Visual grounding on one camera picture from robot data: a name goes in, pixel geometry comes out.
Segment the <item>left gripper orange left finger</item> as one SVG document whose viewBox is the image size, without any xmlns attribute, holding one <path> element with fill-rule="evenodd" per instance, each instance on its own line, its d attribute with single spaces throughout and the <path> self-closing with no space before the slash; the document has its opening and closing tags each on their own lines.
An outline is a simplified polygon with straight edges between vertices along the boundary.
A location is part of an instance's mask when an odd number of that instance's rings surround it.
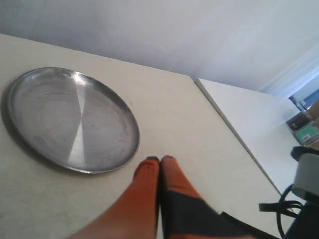
<svg viewBox="0 0 319 239">
<path fill-rule="evenodd" d="M 70 239 L 155 239 L 157 237 L 160 162 L 143 160 L 133 180 L 110 208 Z"/>
</svg>

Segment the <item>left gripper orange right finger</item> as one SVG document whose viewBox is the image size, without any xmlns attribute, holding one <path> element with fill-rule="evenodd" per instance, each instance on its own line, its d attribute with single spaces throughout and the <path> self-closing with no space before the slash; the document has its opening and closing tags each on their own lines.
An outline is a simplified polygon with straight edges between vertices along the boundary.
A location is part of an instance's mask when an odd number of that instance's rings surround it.
<svg viewBox="0 0 319 239">
<path fill-rule="evenodd" d="M 215 212 L 189 182 L 177 160 L 160 162 L 160 206 L 166 239 L 270 239 L 230 215 Z"/>
</svg>

